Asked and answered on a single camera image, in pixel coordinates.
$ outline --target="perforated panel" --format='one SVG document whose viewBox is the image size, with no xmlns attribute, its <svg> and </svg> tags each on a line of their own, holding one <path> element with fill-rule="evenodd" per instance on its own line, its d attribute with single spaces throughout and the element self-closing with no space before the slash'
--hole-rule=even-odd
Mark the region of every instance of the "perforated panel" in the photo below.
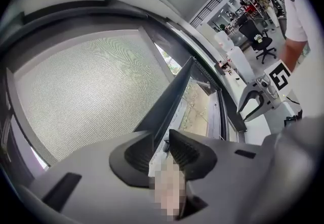
<svg viewBox="0 0 324 224">
<path fill-rule="evenodd" d="M 84 145 L 132 132 L 168 84 L 138 33 L 62 50 L 16 79 L 31 127 L 58 161 Z"/>
</svg>

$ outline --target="pixelated blur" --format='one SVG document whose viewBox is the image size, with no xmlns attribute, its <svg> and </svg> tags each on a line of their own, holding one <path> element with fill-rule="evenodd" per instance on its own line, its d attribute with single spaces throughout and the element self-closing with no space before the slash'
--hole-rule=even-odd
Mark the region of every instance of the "pixelated blur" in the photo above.
<svg viewBox="0 0 324 224">
<path fill-rule="evenodd" d="M 167 157 L 161 171 L 155 172 L 154 199 L 168 219 L 181 215 L 186 198 L 185 176 L 172 157 Z"/>
</svg>

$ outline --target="floor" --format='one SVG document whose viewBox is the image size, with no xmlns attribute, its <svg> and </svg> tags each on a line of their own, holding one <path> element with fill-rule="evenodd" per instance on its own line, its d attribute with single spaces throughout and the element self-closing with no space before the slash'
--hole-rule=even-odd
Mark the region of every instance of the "floor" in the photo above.
<svg viewBox="0 0 324 224">
<path fill-rule="evenodd" d="M 256 56 L 258 54 L 261 54 L 262 51 L 259 51 L 258 53 L 256 53 L 256 50 L 253 50 L 252 47 L 247 48 L 246 50 L 244 50 L 244 54 L 246 56 L 246 58 L 249 61 L 250 66 L 252 67 L 252 70 L 255 74 L 256 77 L 262 76 L 263 75 L 263 71 L 264 69 L 268 68 L 269 66 L 271 66 L 274 62 L 278 61 L 279 58 L 279 54 L 280 51 L 282 50 L 282 47 L 285 43 L 285 39 L 282 36 L 282 33 L 280 31 L 280 29 L 276 29 L 275 33 L 271 33 L 270 30 L 268 31 L 268 36 L 270 38 L 272 38 L 272 43 L 271 45 L 268 47 L 270 48 L 276 48 L 277 51 L 271 51 L 271 53 L 276 54 L 277 58 L 274 59 L 273 56 L 266 56 L 264 59 L 264 64 L 261 63 L 262 61 L 262 57 L 259 57 L 259 59 L 256 59 Z"/>
</svg>

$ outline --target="black office chair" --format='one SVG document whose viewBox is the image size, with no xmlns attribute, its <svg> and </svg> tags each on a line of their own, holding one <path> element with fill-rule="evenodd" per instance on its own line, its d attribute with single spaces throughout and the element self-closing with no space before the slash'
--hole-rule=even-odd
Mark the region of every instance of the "black office chair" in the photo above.
<svg viewBox="0 0 324 224">
<path fill-rule="evenodd" d="M 270 55 L 273 56 L 274 58 L 277 58 L 275 54 L 270 53 L 271 50 L 277 51 L 276 48 L 267 49 L 267 47 L 270 46 L 272 42 L 272 39 L 268 37 L 267 30 L 262 31 L 263 33 L 265 33 L 266 36 L 263 37 L 261 43 L 255 41 L 254 37 L 257 34 L 262 35 L 262 33 L 257 29 L 257 27 L 255 26 L 254 22 L 251 19 L 247 19 L 246 16 L 245 17 L 244 16 L 245 15 L 241 16 L 237 20 L 237 23 L 241 25 L 241 27 L 239 28 L 239 32 L 245 35 L 247 39 L 250 42 L 252 42 L 251 46 L 254 50 L 258 50 L 258 52 L 263 50 L 263 52 L 257 55 L 256 58 L 258 59 L 260 56 L 263 56 L 262 64 L 264 64 L 264 58 L 266 55 Z"/>
</svg>

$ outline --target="person's arm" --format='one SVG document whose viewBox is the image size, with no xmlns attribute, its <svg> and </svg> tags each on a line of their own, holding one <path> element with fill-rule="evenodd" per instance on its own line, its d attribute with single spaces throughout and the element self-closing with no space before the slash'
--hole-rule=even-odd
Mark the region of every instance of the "person's arm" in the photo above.
<svg viewBox="0 0 324 224">
<path fill-rule="evenodd" d="M 297 60 L 303 52 L 307 41 L 295 41 L 289 38 L 286 39 L 283 50 L 280 54 L 280 59 L 285 63 L 288 69 L 292 72 L 296 66 Z"/>
</svg>

